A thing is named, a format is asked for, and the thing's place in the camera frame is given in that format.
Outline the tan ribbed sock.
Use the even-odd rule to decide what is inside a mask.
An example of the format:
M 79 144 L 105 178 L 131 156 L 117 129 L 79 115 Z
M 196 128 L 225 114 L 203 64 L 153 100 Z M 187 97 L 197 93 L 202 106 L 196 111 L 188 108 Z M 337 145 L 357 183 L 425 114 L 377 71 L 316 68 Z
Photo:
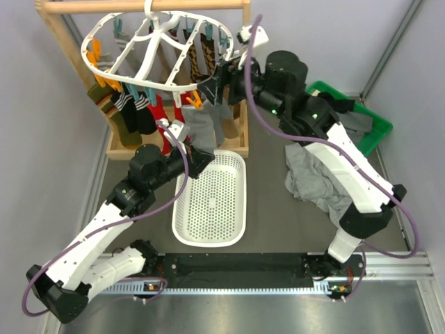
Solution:
M 241 105 L 228 105 L 229 89 L 226 88 L 223 93 L 223 111 L 222 111 L 222 129 L 225 138 L 233 139 L 241 135 L 241 126 L 236 122 L 240 118 Z

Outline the red sock left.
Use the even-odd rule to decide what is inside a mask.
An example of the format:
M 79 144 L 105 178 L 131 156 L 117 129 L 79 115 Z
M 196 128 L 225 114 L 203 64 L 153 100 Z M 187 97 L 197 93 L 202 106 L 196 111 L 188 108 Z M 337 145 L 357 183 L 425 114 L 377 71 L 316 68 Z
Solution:
M 150 110 L 155 121 L 160 121 L 162 119 L 168 120 L 168 117 L 167 117 L 165 110 L 163 108 L 162 97 L 159 94 L 156 94 L 155 97 L 156 97 L 156 104 L 153 105 L 150 102 L 148 104 L 147 108 Z M 172 146 L 171 146 L 169 140 L 165 137 L 164 129 L 162 127 L 158 127 L 158 132 L 160 133 L 161 138 L 163 139 L 163 146 L 162 146 L 161 154 L 162 155 L 170 154 L 171 150 L 172 150 Z

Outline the black white striped sock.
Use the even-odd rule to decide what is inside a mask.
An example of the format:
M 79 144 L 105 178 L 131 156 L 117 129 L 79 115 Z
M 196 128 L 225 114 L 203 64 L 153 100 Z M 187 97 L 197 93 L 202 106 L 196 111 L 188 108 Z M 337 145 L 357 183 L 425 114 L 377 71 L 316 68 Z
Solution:
M 144 93 L 140 93 L 134 105 L 138 131 L 143 135 L 153 134 L 156 131 L 156 123 L 151 111 L 148 109 L 149 99 Z

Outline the grey striped sock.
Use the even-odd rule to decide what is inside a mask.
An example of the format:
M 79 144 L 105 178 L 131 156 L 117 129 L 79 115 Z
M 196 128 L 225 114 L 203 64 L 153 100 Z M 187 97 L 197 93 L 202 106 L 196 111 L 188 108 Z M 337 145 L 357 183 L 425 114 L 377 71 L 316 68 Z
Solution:
M 118 47 L 121 51 L 125 49 L 127 46 L 127 43 L 134 37 L 135 33 L 129 35 L 123 32 L 119 32 L 115 35 L 115 42 L 117 43 Z M 102 45 L 101 42 L 98 39 L 91 38 L 92 41 L 92 49 L 93 49 L 93 56 L 96 60 L 97 68 L 104 71 L 111 67 L 114 64 L 114 58 L 110 53 L 102 54 Z M 141 60 L 136 54 L 136 51 L 134 48 L 132 48 L 129 53 L 127 54 L 127 57 L 125 58 L 126 62 L 128 62 L 129 67 L 133 70 L 134 73 L 137 73 L 141 66 Z

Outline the wooden drying rack frame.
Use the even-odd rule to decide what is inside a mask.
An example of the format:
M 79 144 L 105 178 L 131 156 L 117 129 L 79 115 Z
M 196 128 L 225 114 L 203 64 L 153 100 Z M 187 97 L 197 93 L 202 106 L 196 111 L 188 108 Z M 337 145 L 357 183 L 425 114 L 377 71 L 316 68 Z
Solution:
M 57 43 L 79 76 L 86 90 L 90 90 L 96 80 L 81 57 L 82 37 L 74 37 L 75 25 L 68 24 L 70 14 L 95 13 L 137 13 L 144 9 L 143 1 L 35 1 L 34 7 L 42 21 L 52 32 Z M 242 22 L 250 20 L 249 1 L 153 1 L 155 11 L 161 10 L 242 10 Z M 220 146 L 222 150 L 232 150 L 242 157 L 249 154 L 248 112 L 245 102 L 234 107 L 240 118 L 234 121 L 229 130 L 229 138 Z

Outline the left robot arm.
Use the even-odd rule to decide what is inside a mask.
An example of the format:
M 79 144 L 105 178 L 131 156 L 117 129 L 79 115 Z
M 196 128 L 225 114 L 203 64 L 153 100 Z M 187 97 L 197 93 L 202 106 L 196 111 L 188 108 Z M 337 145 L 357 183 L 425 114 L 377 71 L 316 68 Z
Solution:
M 196 179 L 215 159 L 212 152 L 180 144 L 164 156 L 156 145 L 142 145 L 94 218 L 63 252 L 26 273 L 28 291 L 62 324 L 74 321 L 98 294 L 121 280 L 150 276 L 158 266 L 148 241 L 136 240 L 117 255 L 98 262 L 111 242 L 147 216 L 155 192 L 173 179 Z

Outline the grey cloth on table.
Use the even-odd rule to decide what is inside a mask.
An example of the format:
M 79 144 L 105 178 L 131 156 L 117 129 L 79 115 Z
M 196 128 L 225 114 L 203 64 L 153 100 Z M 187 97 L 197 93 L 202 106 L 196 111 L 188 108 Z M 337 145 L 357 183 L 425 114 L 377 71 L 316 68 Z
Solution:
M 352 204 L 347 190 L 318 158 L 299 144 L 286 145 L 284 155 L 288 168 L 286 189 L 294 198 L 314 203 L 339 227 L 340 218 Z

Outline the green plastic bin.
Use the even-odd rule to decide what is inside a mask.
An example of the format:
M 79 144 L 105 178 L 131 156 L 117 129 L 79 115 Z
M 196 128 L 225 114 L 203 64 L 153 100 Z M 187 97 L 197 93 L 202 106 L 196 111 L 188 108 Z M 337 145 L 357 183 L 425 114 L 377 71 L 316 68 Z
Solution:
M 381 140 L 393 129 L 393 125 L 377 115 L 376 113 L 368 110 L 365 106 L 363 106 L 360 102 L 354 100 L 352 97 L 346 96 L 343 93 L 340 93 L 333 87 L 324 83 L 323 81 L 316 81 L 312 85 L 306 88 L 306 92 L 312 94 L 315 90 L 319 90 L 321 92 L 330 93 L 336 100 L 339 99 L 349 99 L 355 102 L 355 107 L 353 111 L 366 114 L 373 118 L 373 129 L 370 134 L 365 134 L 364 138 L 360 142 L 357 149 L 365 156 L 369 156 L 372 151 L 378 146 Z

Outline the olive striped sock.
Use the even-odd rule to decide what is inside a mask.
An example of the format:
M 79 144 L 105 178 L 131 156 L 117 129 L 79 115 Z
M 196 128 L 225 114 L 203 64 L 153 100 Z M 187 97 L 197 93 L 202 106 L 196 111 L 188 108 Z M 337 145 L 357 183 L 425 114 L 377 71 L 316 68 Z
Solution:
M 121 110 L 115 105 L 115 102 L 123 97 L 122 93 L 113 90 L 110 86 L 101 87 L 95 83 L 89 89 L 88 97 L 103 113 L 114 136 L 122 146 L 127 149 L 135 149 L 142 143 L 141 135 L 137 131 L 130 132 L 128 130 Z

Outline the red sock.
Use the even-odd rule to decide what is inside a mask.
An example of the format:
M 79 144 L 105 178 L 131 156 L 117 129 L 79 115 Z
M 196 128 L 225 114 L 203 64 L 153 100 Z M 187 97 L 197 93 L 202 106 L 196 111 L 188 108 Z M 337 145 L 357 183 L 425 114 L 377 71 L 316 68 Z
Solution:
M 173 102 L 173 110 L 174 110 L 175 119 L 186 124 L 181 107 L 177 106 L 177 104 L 175 102 Z
M 167 117 L 165 110 L 163 108 L 162 97 L 159 94 L 156 94 L 155 97 L 156 97 L 156 104 L 153 105 L 150 102 L 148 104 L 147 108 L 150 110 L 155 121 L 160 121 L 162 119 L 168 120 L 168 117 Z M 158 127 L 158 132 L 160 133 L 161 138 L 163 139 L 163 146 L 162 146 L 161 154 L 162 155 L 170 154 L 171 150 L 172 150 L 172 146 L 171 146 L 169 140 L 165 137 L 164 129 L 162 127 Z

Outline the clothes pile in bin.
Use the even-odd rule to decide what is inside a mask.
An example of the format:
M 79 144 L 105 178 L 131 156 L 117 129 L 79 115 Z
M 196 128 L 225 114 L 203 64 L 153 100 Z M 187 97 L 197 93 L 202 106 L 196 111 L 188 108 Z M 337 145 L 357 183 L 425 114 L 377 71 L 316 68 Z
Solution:
M 363 113 L 353 111 L 355 102 L 349 99 L 336 100 L 330 93 L 315 90 L 313 96 L 325 100 L 337 113 L 341 124 L 351 141 L 358 146 L 365 134 L 370 134 L 373 129 L 373 118 Z

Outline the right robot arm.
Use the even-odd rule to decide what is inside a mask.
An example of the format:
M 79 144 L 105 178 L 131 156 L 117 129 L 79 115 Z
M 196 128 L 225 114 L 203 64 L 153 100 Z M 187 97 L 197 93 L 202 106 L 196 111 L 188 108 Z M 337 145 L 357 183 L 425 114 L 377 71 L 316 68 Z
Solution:
M 239 56 L 221 60 L 197 88 L 213 105 L 227 92 L 229 104 L 247 100 L 252 109 L 274 113 L 281 133 L 301 142 L 347 191 L 352 202 L 323 257 L 326 270 L 338 276 L 349 268 L 355 249 L 387 227 L 407 189 L 381 177 L 350 140 L 332 107 L 306 91 L 307 71 L 290 51 L 270 53 L 264 71 L 256 59 Z

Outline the brown argyle sock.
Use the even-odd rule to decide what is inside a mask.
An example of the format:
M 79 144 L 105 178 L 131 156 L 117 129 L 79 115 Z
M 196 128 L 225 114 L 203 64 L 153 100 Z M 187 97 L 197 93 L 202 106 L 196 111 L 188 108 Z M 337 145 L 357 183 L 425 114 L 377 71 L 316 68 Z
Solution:
M 202 74 L 199 69 L 198 61 L 197 61 L 197 51 L 195 48 L 195 43 L 192 42 L 190 47 L 188 48 L 188 59 L 190 63 L 191 69 L 191 79 L 193 83 L 197 83 L 201 81 Z
M 207 38 L 204 33 L 200 34 L 200 42 L 204 56 L 204 62 L 207 68 L 207 74 L 211 76 L 216 68 L 216 51 L 213 38 Z

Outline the red sock right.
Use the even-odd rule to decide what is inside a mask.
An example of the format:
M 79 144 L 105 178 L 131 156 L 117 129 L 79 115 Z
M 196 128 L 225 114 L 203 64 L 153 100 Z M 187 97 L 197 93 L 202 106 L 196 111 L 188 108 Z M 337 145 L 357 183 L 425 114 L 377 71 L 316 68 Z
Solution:
M 177 106 L 177 104 L 175 102 L 173 102 L 173 110 L 174 110 L 175 119 L 186 124 L 181 107 Z

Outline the white oval clip hanger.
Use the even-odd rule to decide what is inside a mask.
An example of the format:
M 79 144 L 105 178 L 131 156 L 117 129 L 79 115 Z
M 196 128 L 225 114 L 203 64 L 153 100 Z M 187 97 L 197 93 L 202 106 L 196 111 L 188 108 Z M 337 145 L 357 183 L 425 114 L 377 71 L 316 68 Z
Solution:
M 198 1 L 195 5 L 191 3 L 185 3 L 184 5 L 172 4 L 162 5 L 157 8 L 153 1 L 145 1 L 143 3 L 143 11 L 145 13 L 145 19 L 142 21 L 140 27 L 136 30 L 133 37 L 126 43 L 125 48 L 117 56 L 112 66 L 106 70 L 100 70 L 95 62 L 99 54 L 95 51 L 95 34 L 103 27 L 108 21 L 117 18 L 125 13 L 137 12 L 140 9 L 131 9 L 129 4 L 124 4 L 119 1 L 112 1 L 109 5 L 100 5 L 88 3 L 86 5 L 87 13 L 95 13 L 97 11 L 107 11 L 112 8 L 116 9 L 116 13 L 109 13 L 89 32 L 84 38 L 81 44 L 81 57 L 88 67 L 88 69 L 95 75 L 99 82 L 105 82 L 107 84 L 125 83 L 144 88 L 153 88 L 156 90 L 164 90 L 173 93 L 185 93 L 187 91 L 200 90 L 203 91 L 206 84 L 210 82 L 209 79 L 204 80 L 202 83 L 190 83 L 188 85 L 178 86 L 174 83 L 175 77 L 181 69 L 181 64 L 187 57 L 188 51 L 192 45 L 194 45 L 195 36 L 200 31 L 202 24 L 210 24 L 219 28 L 226 36 L 223 46 L 226 48 L 226 52 L 223 54 L 223 60 L 229 61 L 231 55 L 234 52 L 234 41 L 231 31 L 222 23 L 217 20 L 206 17 L 204 15 L 198 15 L 193 13 L 187 13 L 182 8 L 192 8 L 193 10 L 202 10 L 205 8 L 216 9 L 215 1 Z M 191 29 L 189 38 L 185 43 L 180 43 L 171 38 L 168 35 L 168 31 L 174 29 L 181 19 L 194 19 L 196 21 L 195 26 Z M 126 60 L 129 52 L 133 50 L 134 45 L 137 42 L 147 41 L 147 49 L 143 61 L 134 77 L 126 77 L 117 74 L 122 62 Z M 161 45 L 161 41 L 167 42 L 173 48 L 180 51 L 175 65 L 172 67 L 168 78 L 165 83 L 157 83 L 148 80 L 148 76 L 152 70 L 154 60 L 157 55 L 157 50 Z

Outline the white perforated plastic basket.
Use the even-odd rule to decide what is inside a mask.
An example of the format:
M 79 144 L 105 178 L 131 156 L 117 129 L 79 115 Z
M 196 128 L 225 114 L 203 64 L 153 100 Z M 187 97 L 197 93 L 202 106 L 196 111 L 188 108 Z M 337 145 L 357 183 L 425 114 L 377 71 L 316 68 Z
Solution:
M 215 157 L 197 179 L 177 179 L 175 192 L 181 195 L 172 209 L 172 232 L 188 246 L 228 247 L 245 233 L 245 161 L 229 150 L 216 150 Z

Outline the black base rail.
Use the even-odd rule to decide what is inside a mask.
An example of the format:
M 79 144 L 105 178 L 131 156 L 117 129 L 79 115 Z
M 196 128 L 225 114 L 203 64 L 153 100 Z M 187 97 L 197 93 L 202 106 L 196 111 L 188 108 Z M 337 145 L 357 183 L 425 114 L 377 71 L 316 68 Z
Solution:
M 312 287 L 315 278 L 358 278 L 361 255 L 337 264 L 324 253 L 167 253 L 153 272 L 172 289 L 257 289 Z

